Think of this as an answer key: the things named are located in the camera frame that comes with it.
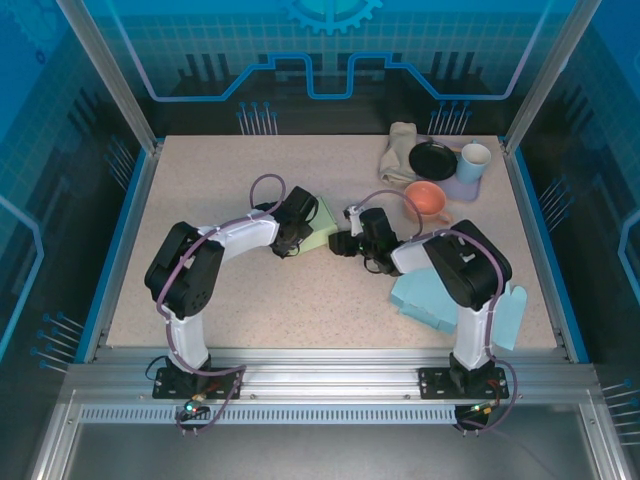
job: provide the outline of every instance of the green sponge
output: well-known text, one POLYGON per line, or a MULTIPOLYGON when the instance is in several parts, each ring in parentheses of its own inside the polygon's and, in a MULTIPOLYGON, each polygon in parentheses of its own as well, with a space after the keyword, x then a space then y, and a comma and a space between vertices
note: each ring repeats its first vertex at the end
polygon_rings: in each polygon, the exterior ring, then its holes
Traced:
POLYGON ((329 243, 329 235, 338 231, 338 224, 331 214, 331 210, 329 210, 322 197, 317 198, 318 213, 309 223, 313 228, 313 233, 300 244, 300 252, 298 254, 326 245, 329 243))

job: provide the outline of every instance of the blue edge trim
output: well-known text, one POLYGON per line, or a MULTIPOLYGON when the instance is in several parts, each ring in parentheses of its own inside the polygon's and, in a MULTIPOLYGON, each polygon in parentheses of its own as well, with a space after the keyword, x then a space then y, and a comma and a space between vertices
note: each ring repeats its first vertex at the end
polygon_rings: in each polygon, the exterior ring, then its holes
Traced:
POLYGON ((553 244, 551 243, 551 237, 549 236, 549 231, 547 230, 547 226, 544 223, 544 217, 542 216, 542 210, 540 210, 540 204, 538 203, 538 197, 536 195, 535 190, 533 189, 533 182, 531 182, 531 176, 529 175, 529 170, 527 169, 527 165, 524 161, 524 156, 518 147, 515 152, 516 162, 518 163, 518 167, 520 169, 520 173, 522 174, 522 180, 524 181, 524 187, 527 190, 527 196, 529 197, 529 202, 531 203, 531 208, 533 210, 533 216, 536 220, 536 224, 538 226, 538 230, 540 231, 540 237, 542 238, 542 246, 544 247, 544 251, 547 254, 547 259, 549 260, 549 266, 551 267, 551 275, 553 276, 553 280, 556 284, 556 289, 558 291, 558 296, 560 297, 560 303, 562 304, 562 310, 564 311, 564 316, 567 319, 567 326, 569 327, 569 335, 571 336, 571 341, 576 350, 576 356, 579 363, 589 363, 589 354, 587 353, 587 349, 584 345, 584 341, 582 340, 582 334, 580 333, 580 327, 578 327, 578 320, 576 319, 575 312, 573 311, 573 307, 571 306, 571 301, 569 300, 569 292, 567 292, 567 287, 564 283, 564 279, 562 278, 562 273, 560 272, 560 265, 558 265, 558 259, 556 258, 556 253, 553 250, 553 244))
POLYGON ((129 189, 127 190, 127 194, 124 197, 124 202, 120 210, 118 223, 116 224, 116 229, 113 232, 113 237, 111 237, 111 244, 109 245, 107 258, 105 258, 104 266, 102 267, 102 273, 100 274, 100 279, 98 280, 96 293, 93 296, 93 301, 91 302, 89 315, 87 315, 87 322, 85 323, 84 330, 82 331, 80 344, 78 345, 78 350, 76 350, 74 363, 84 363, 84 358, 87 354, 87 351, 89 350, 89 346, 91 345, 91 337, 93 336, 93 331, 97 326, 96 323, 98 322, 98 312, 100 311, 100 305, 102 304, 104 295, 106 293, 107 283, 109 281, 109 277, 111 276, 111 271, 113 270, 113 263, 116 259, 116 253, 118 252, 118 248, 120 247, 120 243, 122 241, 122 232, 124 231, 124 226, 127 223, 127 219, 129 218, 131 204, 133 203, 133 196, 135 195, 136 189, 138 188, 138 182, 140 181, 142 167, 144 166, 146 161, 147 152, 145 152, 144 149, 140 149, 140 154, 138 155, 138 160, 136 161, 136 167, 133 170, 133 175, 131 176, 131 181, 129 182, 129 189))
MULTIPOLYGON (((531 182, 531 177, 529 176, 529 170, 527 169, 520 148, 516 149, 515 158, 522 174, 522 179, 524 181, 524 187, 527 191, 527 196, 529 197, 529 201, 531 202, 533 215, 536 220, 538 230, 540 231, 540 237, 542 238, 542 245, 549 260, 551 274, 553 275, 553 279, 558 290, 558 296, 560 297, 560 303, 562 304, 562 309, 564 310, 564 315, 567 319, 569 335, 571 335, 571 340, 576 350, 576 355, 578 357, 577 360, 580 363, 589 363, 589 355, 587 354, 587 349, 584 345, 584 341, 582 340, 582 334, 580 333, 580 328, 578 327, 578 321, 573 311, 573 307, 571 306, 571 301, 569 300, 569 293, 567 292, 567 287, 564 283, 564 279, 562 278, 560 266, 558 265, 558 260, 553 250, 551 237, 549 236, 549 232, 544 223, 542 211, 540 210, 540 205, 538 203, 538 198, 535 194, 535 190, 533 189, 533 183, 531 182)), ((138 161, 136 162, 136 168, 131 178, 131 183, 129 184, 129 190, 127 191, 127 195, 124 199, 122 210, 120 211, 120 217, 118 218, 116 229, 113 233, 111 245, 109 246, 109 251, 107 252, 107 258, 105 259, 104 267, 102 268, 102 273, 100 274, 100 280, 98 281, 96 293, 93 297, 93 302, 91 303, 91 309, 89 310, 89 315, 87 316, 87 323, 85 325, 82 338, 80 339, 80 345, 78 346, 78 350, 76 352, 75 363, 84 363, 83 359, 89 349, 91 337, 93 336, 93 330, 96 328, 96 323, 98 321, 98 312, 100 310, 100 305, 104 298, 107 288, 107 282, 113 269, 116 252, 120 247, 122 232, 127 222, 127 218, 129 217, 131 204, 133 202, 133 196, 138 187, 140 174, 142 172, 142 167, 145 160, 146 152, 144 150, 141 150, 138 161)))

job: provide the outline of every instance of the light blue cup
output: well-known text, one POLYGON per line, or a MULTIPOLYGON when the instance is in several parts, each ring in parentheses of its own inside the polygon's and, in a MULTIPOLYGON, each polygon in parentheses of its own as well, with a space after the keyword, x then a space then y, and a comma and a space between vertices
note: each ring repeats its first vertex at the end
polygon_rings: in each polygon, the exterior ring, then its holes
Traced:
POLYGON ((460 183, 477 182, 491 162, 491 152, 484 145, 469 143, 462 147, 456 167, 456 178, 460 183))

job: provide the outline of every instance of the table surface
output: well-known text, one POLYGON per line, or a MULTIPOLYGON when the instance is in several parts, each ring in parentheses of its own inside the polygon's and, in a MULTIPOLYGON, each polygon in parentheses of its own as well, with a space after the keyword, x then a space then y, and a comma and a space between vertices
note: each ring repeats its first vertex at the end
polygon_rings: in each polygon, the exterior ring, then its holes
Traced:
MULTIPOLYGON (((513 285, 528 304, 516 349, 556 346, 531 253, 525 238, 498 139, 451 137, 464 145, 477 139, 493 154, 473 203, 450 201, 455 221, 471 219, 509 259, 513 285)), ((164 346, 164 323, 144 286, 144 274, 169 229, 179 221, 220 224, 249 211, 249 188, 263 173, 284 177, 324 197, 342 228, 340 212, 385 188, 377 176, 386 136, 170 136, 165 140, 140 229, 125 275, 107 343, 164 346)), ((256 189, 256 201, 275 201, 276 181, 256 189)), ((385 208, 398 238, 416 224, 402 214, 402 201, 381 195, 368 206, 385 208)), ((428 224, 425 230, 437 228, 428 224)), ((320 247, 282 260, 269 248, 252 250, 221 269, 204 310, 209 347, 238 348, 439 348, 454 336, 400 315, 389 294, 394 278, 366 272, 359 258, 335 256, 320 247)))

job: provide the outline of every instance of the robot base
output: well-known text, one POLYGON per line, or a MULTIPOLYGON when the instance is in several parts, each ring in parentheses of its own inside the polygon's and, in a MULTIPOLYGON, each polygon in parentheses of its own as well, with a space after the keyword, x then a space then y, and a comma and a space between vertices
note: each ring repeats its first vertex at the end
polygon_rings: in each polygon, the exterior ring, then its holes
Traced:
POLYGON ((420 398, 423 400, 495 400, 496 391, 489 385, 494 380, 499 385, 500 400, 509 398, 509 386, 504 369, 493 362, 481 368, 462 372, 463 367, 452 358, 450 368, 420 368, 418 379, 420 398))
MULTIPOLYGON (((211 359, 208 359, 200 369, 208 372, 226 370, 211 368, 211 359)), ((155 399, 189 400, 194 395, 205 393, 207 400, 224 400, 238 375, 238 373, 232 373, 223 377, 203 377, 184 372, 167 360, 167 366, 159 368, 156 373, 151 396, 155 399)), ((241 387, 236 389, 231 399, 240 398, 240 389, 241 387)))

